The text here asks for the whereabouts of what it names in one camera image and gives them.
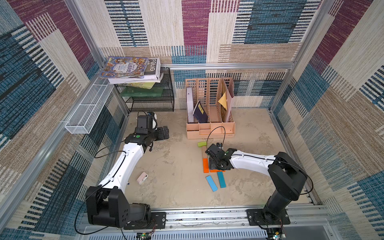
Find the natural wood building block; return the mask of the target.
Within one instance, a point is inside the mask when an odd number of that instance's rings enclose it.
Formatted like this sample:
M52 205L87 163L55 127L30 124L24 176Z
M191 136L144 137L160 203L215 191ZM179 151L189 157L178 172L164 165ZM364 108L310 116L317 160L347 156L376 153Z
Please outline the natural wood building block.
M202 159L208 159L208 155L206 153L207 146L202 146L201 149L202 149Z

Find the teal building block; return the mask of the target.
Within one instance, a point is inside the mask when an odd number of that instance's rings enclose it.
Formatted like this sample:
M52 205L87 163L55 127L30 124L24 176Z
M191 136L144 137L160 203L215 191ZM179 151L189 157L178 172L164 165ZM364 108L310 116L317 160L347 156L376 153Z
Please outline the teal building block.
M218 180L221 188L226 188L226 181L224 178L224 173L223 172L217 172L218 175Z

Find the light blue building block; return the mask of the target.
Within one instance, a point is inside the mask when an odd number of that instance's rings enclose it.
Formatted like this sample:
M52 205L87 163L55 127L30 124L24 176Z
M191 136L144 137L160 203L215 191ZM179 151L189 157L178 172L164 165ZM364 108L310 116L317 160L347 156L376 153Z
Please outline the light blue building block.
M216 192L216 191L218 190L218 187L217 187L217 185L215 184L215 182L214 182L212 176L207 176L207 177L206 177L206 180L207 180L207 182L208 182L208 184L209 184L211 190L212 190L213 192Z

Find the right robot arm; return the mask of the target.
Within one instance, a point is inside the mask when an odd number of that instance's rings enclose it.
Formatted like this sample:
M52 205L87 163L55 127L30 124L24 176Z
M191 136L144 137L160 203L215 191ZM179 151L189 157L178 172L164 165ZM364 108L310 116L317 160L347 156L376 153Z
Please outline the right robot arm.
M276 190L269 197L262 209L247 210L251 226L266 229L272 225L289 225L291 223L286 207L297 201L309 175L285 152L277 155L256 155L237 149L222 148L212 144L205 153L208 155L209 167L219 171L245 169L269 176Z

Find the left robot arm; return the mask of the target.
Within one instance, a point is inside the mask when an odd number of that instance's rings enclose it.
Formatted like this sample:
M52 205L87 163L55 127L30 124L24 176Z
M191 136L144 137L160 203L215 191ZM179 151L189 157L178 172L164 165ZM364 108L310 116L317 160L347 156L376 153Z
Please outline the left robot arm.
M106 177L86 191L82 208L87 210L90 225L102 230L111 227L122 230L128 224L138 229L156 229L156 219L152 217L148 204L130 204L125 196L130 176L146 151L153 149L154 142L169 138L168 127L160 127L157 115L147 112L137 116L137 126L124 140L123 149Z

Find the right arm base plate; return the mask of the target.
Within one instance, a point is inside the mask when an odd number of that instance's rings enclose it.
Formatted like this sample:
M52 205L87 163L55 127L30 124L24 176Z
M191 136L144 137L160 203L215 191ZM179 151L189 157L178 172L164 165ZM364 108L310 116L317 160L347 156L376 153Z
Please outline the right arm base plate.
M264 209L247 209L247 218L250 226L290 225L291 221L286 209L274 215Z

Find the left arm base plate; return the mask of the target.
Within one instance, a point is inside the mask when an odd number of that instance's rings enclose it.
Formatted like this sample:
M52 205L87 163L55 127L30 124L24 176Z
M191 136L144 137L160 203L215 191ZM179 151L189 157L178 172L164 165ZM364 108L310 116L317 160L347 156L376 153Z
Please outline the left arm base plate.
M161 230L166 227L166 212L151 212L144 220L131 221L124 226L124 230Z

